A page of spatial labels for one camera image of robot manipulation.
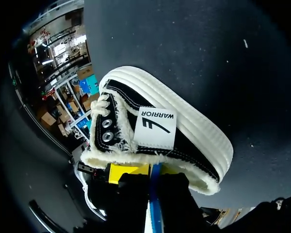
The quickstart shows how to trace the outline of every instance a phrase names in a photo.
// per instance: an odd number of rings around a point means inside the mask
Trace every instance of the metal shelving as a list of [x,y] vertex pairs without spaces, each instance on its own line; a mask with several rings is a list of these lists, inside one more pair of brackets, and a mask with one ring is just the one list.
[[[87,119],[89,120],[88,116],[90,115],[91,113],[91,110],[87,111],[87,112],[84,112],[78,98],[76,97],[75,93],[74,93],[74,90],[70,84],[70,81],[74,78],[76,78],[78,75],[77,74],[74,74],[72,75],[71,77],[69,78],[63,78],[59,81],[59,84],[57,84],[55,87],[54,87],[54,90],[55,90],[55,93],[56,93],[56,96],[58,98],[58,100],[60,101],[60,103],[62,104],[62,106],[64,107],[65,111],[67,112],[67,114],[70,116],[71,120],[72,120],[72,123],[70,124],[70,127],[75,127],[79,132],[80,134],[87,140],[89,141],[89,137],[87,135],[84,134],[84,132],[79,128],[79,126],[77,125],[79,122],[81,122],[83,119]],[[72,96],[73,96],[73,99],[75,100],[75,102],[77,103],[78,107],[80,108],[81,112],[82,112],[82,116],[80,116],[79,118],[75,119],[72,114],[70,113],[70,111],[67,109],[65,103],[63,102],[63,100],[61,99],[59,93],[58,93],[58,89],[64,85],[67,85]]]

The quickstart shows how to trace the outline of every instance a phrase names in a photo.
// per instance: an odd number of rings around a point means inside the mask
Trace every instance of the white shoelace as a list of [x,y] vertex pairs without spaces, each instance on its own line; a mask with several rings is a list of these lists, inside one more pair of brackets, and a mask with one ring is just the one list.
[[99,114],[106,116],[110,113],[106,107],[109,106],[110,102],[106,101],[106,99],[109,98],[109,94],[107,95],[101,95],[99,96],[98,100],[95,100],[91,103],[91,116]]

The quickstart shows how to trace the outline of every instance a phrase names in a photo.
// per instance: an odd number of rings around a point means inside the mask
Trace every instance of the yellow object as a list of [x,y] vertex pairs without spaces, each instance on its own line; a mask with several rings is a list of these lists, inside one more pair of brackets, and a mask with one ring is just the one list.
[[119,179],[124,173],[129,174],[149,174],[149,164],[142,166],[124,166],[118,164],[111,164],[109,173],[109,183],[118,184]]

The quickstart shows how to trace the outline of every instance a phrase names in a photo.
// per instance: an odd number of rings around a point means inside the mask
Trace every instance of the black canvas sneaker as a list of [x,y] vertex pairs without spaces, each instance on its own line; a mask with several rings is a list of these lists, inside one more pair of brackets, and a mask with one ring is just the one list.
[[[110,71],[99,84],[100,97],[92,102],[90,149],[81,160],[96,168],[108,163],[158,164],[183,172],[190,188],[206,195],[220,190],[233,147],[224,133],[174,91],[136,67]],[[140,107],[177,113],[173,150],[139,146],[134,130]]]

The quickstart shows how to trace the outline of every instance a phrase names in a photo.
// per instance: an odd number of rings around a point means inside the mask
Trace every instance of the shoe tag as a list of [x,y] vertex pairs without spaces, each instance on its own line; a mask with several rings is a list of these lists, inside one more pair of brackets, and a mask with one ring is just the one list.
[[134,140],[139,146],[172,150],[176,128],[177,115],[175,111],[140,107]]

